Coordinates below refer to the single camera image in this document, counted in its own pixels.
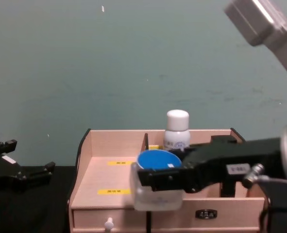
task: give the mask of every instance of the bottle label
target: bottle label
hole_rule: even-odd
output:
[[[165,147],[166,149],[180,149],[180,148],[187,147],[187,145],[186,145],[185,142],[176,142],[176,143],[173,143],[173,142],[164,140],[164,147]]]

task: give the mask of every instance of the gray robot arm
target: gray robot arm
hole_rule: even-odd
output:
[[[272,2],[233,0],[225,13],[250,45],[265,45],[287,70],[287,18]]]

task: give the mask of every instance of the plastic container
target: plastic container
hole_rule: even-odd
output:
[[[190,145],[191,135],[188,124],[188,112],[178,109],[167,112],[167,127],[163,144],[165,150],[182,149]]]
[[[177,210],[182,205],[183,190],[153,192],[149,186],[142,186],[138,178],[139,169],[166,169],[181,165],[180,159],[165,150],[146,150],[142,152],[136,163],[131,165],[130,187],[134,200],[134,208],[138,211]]]

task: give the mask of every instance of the white bottle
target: white bottle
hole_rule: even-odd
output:
[[[165,150],[185,148],[190,145],[191,135],[188,123],[188,112],[177,109],[167,112],[167,128],[163,144]]]

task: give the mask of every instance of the white label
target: white label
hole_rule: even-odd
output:
[[[7,155],[2,156],[3,159],[5,159],[7,162],[11,163],[11,164],[15,164],[16,161],[10,157],[8,157]]]
[[[230,175],[242,175],[248,173],[250,170],[249,164],[228,164],[226,165],[227,172]]]

